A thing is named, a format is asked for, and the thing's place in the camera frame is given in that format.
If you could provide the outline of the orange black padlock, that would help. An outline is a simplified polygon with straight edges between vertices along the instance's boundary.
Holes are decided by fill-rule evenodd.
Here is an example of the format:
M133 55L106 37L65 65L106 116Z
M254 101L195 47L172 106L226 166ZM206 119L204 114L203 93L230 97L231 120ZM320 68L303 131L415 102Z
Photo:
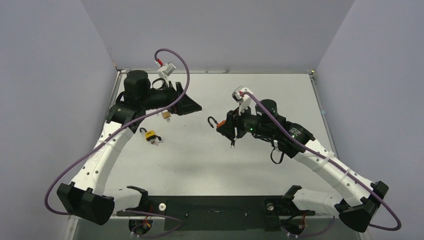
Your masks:
M207 122L211 128L219 128L226 123L226 120L218 122L213 116L207 117Z

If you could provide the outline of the black keys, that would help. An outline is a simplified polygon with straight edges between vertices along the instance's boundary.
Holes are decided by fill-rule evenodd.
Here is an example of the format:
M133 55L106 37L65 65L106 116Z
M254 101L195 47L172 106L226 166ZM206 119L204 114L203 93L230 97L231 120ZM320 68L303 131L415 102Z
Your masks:
M231 141L230 141L230 148L235 148L235 142L236 142L236 140L235 139L232 139Z

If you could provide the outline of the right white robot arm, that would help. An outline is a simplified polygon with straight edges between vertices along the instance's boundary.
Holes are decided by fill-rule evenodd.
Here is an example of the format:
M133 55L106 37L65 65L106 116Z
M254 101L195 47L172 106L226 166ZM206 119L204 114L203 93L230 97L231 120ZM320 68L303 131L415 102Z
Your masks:
M251 134L255 139L270 143L283 157L295 160L326 181L337 193L308 190L293 185L283 196L282 207L289 213L313 211L337 215L350 229L363 233L381 206L389 186L383 181L371 181L354 172L327 150L302 125L278 114L277 103L261 100L276 121L255 106L255 114L247 107L243 112L230 110L226 119L216 124L216 131L235 145L237 139Z

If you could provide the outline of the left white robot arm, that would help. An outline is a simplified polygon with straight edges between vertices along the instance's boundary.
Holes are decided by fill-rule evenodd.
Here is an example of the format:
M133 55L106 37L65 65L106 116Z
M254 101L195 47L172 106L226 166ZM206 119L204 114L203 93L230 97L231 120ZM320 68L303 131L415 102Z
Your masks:
M116 195L105 195L111 170L128 141L138 132L147 111L168 110L179 116L192 114L202 107L185 95L180 82L165 82L156 89L143 70L132 70L123 81L124 90L109 109L95 152L90 153L81 170L69 184L59 185L56 194L67 213L104 225L114 212L131 209L143 215L149 209L146 190L127 186Z

